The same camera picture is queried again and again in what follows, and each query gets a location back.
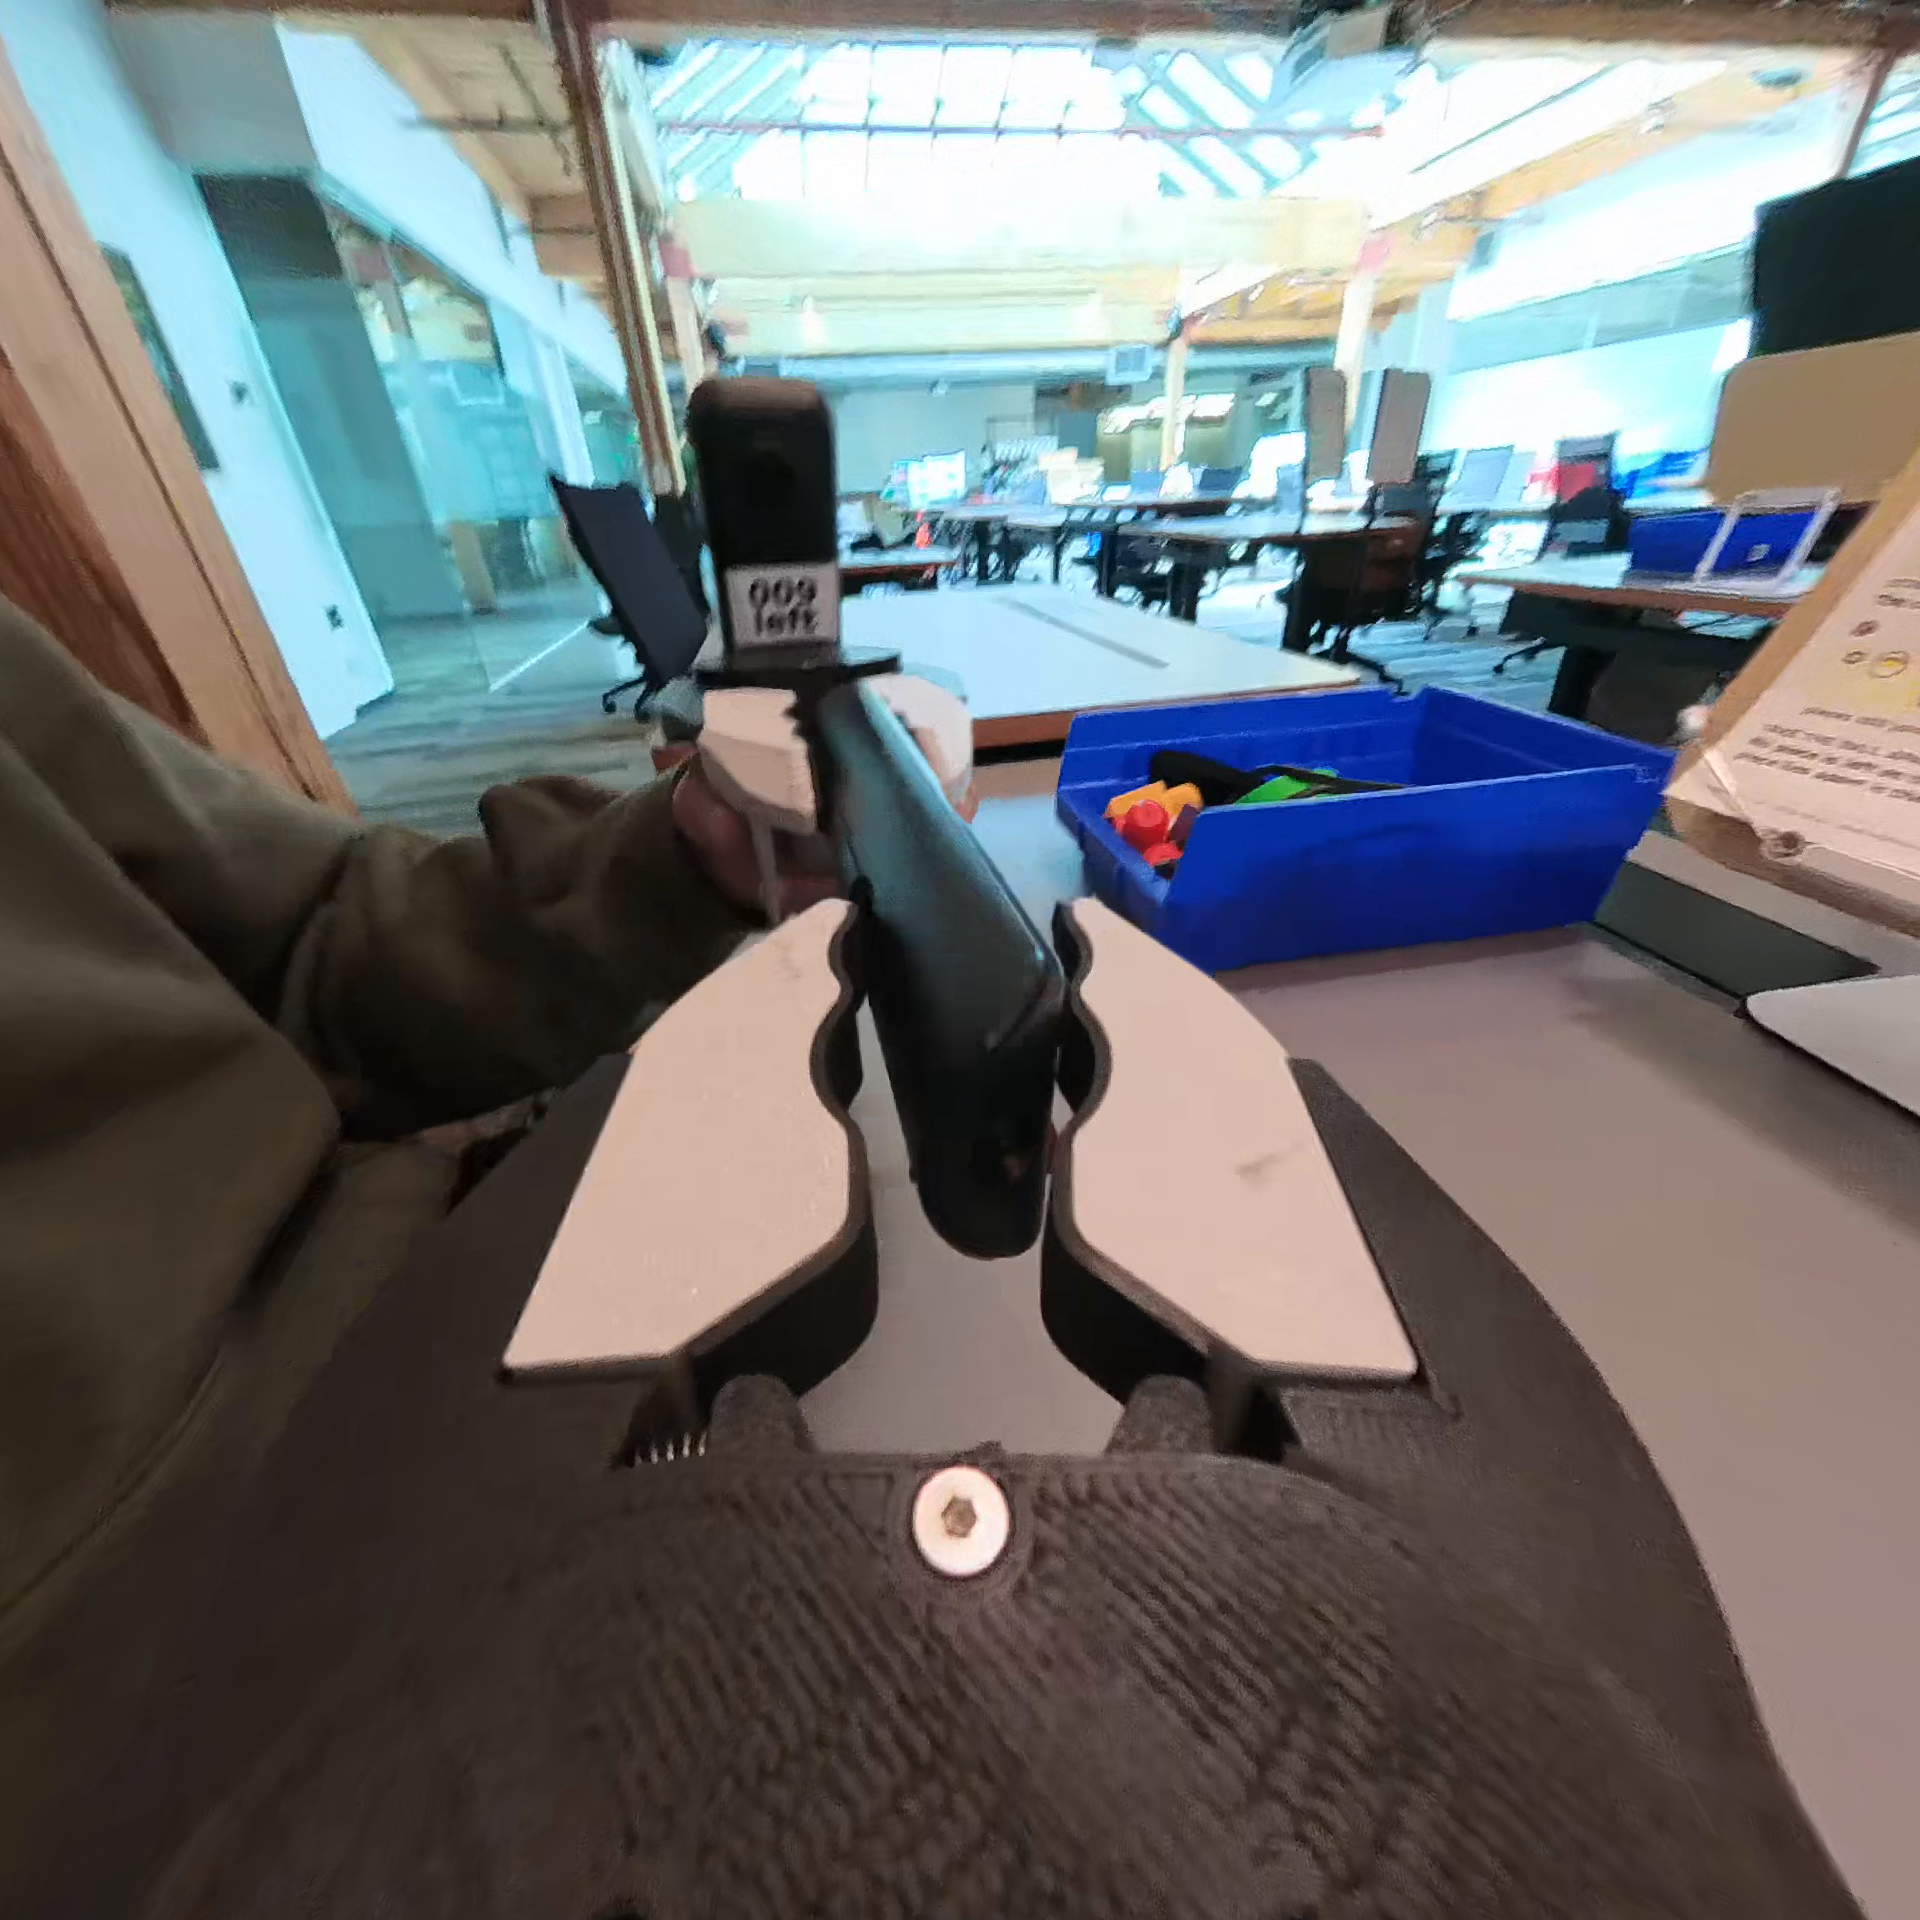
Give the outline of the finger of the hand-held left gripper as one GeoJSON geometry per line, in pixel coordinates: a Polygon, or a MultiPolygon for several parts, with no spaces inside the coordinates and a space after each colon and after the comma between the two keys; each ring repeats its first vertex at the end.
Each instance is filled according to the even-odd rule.
{"type": "Polygon", "coordinates": [[[749,825],[814,834],[818,787],[789,687],[706,687],[698,759],[713,790],[749,825]]]}
{"type": "Polygon", "coordinates": [[[976,819],[976,757],[972,710],[960,690],[922,674],[878,674],[863,690],[904,726],[937,778],[951,807],[976,819]]]}

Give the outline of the instruction sheet board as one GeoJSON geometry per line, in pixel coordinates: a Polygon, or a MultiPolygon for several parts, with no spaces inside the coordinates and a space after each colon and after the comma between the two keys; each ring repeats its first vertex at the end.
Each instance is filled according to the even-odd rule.
{"type": "Polygon", "coordinates": [[[1918,933],[1918,462],[1706,708],[1678,839],[1732,874],[1918,933]]]}

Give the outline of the white board stand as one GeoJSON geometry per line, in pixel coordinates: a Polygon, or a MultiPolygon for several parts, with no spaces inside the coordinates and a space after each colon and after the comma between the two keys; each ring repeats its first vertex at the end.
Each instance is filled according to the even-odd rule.
{"type": "Polygon", "coordinates": [[[1918,975],[1858,975],[1759,993],[1749,1021],[1918,1117],[1918,975]]]}

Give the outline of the person's olive jacket torso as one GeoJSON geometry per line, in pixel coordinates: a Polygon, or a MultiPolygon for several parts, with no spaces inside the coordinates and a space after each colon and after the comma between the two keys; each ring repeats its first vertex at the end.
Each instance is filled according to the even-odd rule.
{"type": "Polygon", "coordinates": [[[485,844],[192,748],[5,605],[5,1659],[220,1444],[280,1426],[447,1191],[375,1145],[503,1105],[376,1021],[485,844]]]}

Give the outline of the wooden top desk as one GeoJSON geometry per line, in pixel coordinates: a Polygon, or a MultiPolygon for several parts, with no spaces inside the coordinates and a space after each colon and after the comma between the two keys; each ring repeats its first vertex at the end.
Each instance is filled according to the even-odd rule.
{"type": "Polygon", "coordinates": [[[1658,577],[1625,555],[1465,567],[1461,582],[1505,591],[1503,631],[1520,649],[1556,653],[1548,710],[1589,724],[1602,708],[1638,705],[1671,734],[1676,715],[1714,694],[1758,653],[1820,582],[1822,567],[1783,580],[1658,577]]]}

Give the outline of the wooden post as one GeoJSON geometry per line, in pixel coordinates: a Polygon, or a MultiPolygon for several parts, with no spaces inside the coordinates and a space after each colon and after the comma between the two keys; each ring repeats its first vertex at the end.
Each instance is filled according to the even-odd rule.
{"type": "Polygon", "coordinates": [[[167,729],[353,813],[8,59],[1,455],[5,597],[167,729]]]}

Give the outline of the black flat piece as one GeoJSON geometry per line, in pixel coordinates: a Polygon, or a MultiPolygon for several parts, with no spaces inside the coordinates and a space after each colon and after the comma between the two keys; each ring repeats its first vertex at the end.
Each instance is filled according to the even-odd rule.
{"type": "MultiPolygon", "coordinates": [[[[1152,782],[1165,785],[1194,782],[1201,789],[1205,807],[1226,807],[1234,804],[1236,795],[1262,775],[1292,767],[1325,770],[1287,761],[1268,761],[1252,767],[1240,767],[1199,751],[1160,750],[1152,755],[1148,763],[1148,778],[1152,782]]],[[[1340,790],[1320,799],[1369,798],[1400,790],[1400,787],[1393,782],[1358,779],[1340,775],[1334,770],[1325,772],[1340,778],[1340,790]]]]}

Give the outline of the black screen panel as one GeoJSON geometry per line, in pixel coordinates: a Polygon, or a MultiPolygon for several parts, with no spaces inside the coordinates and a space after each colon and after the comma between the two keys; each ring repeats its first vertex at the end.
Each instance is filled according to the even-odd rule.
{"type": "Polygon", "coordinates": [[[1749,356],[1918,331],[1918,158],[1758,210],[1749,356]]]}

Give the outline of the white top desk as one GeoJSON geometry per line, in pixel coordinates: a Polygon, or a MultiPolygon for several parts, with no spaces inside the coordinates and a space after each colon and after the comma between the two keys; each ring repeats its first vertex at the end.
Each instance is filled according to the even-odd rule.
{"type": "Polygon", "coordinates": [[[1057,750],[1081,714],[1359,683],[1344,662],[1050,586],[861,595],[842,603],[842,635],[957,686],[978,751],[1057,750]]]}

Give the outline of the black remote control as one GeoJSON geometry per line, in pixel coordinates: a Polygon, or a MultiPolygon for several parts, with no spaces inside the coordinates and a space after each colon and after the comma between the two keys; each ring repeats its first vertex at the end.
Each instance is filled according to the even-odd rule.
{"type": "Polygon", "coordinates": [[[1065,971],[878,678],[810,715],[855,950],[927,1225],[960,1254],[1040,1236],[1065,971]]]}

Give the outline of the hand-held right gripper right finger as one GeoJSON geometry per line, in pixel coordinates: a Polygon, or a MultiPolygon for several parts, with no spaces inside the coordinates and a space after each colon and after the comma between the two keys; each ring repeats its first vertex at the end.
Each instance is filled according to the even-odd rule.
{"type": "Polygon", "coordinates": [[[1294,1385],[1398,1389],[1420,1358],[1287,1047],[1094,899],[1053,911],[1065,1009],[1041,1323],[1116,1402],[1199,1385],[1214,1436],[1294,1385]]]}

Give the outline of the small blue bin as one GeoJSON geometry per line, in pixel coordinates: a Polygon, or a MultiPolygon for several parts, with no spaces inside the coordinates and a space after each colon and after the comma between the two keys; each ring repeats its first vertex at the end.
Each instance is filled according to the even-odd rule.
{"type": "MultiPolygon", "coordinates": [[[[1690,580],[1693,565],[1711,537],[1721,511],[1724,509],[1693,509],[1634,516],[1629,522],[1625,543],[1629,571],[1649,578],[1690,580]]],[[[1830,561],[1839,543],[1854,532],[1861,516],[1861,508],[1839,502],[1825,532],[1813,547],[1807,567],[1830,561]]]]}

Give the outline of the person's left hand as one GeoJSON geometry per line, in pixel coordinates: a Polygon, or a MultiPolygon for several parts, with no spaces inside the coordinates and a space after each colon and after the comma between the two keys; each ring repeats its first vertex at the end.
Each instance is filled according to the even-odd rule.
{"type": "Polygon", "coordinates": [[[679,743],[661,751],[657,765],[668,775],[669,819],[682,851],[749,922],[774,926],[842,897],[846,884],[814,844],[772,829],[756,836],[756,823],[713,787],[696,748],[679,743]]]}

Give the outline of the black mesh office chair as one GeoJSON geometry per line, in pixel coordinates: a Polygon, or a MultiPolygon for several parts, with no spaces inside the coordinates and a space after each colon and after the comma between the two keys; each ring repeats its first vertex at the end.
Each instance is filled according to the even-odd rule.
{"type": "Polygon", "coordinates": [[[630,705],[641,724],[657,700],[688,678],[706,646],[710,614],[634,485],[582,487],[556,470],[546,485],[566,540],[608,602],[613,635],[637,660],[634,676],[604,692],[604,714],[630,705]]]}

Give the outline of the blue plastic bin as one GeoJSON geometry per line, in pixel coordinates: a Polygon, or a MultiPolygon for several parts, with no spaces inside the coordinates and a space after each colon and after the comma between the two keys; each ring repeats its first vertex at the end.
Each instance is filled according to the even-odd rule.
{"type": "Polygon", "coordinates": [[[1076,715],[1056,812],[1093,897],[1205,971],[1591,922],[1649,827],[1673,751],[1465,692],[1281,692],[1076,715]],[[1174,870],[1109,820],[1188,751],[1362,782],[1205,804],[1174,870]]]}

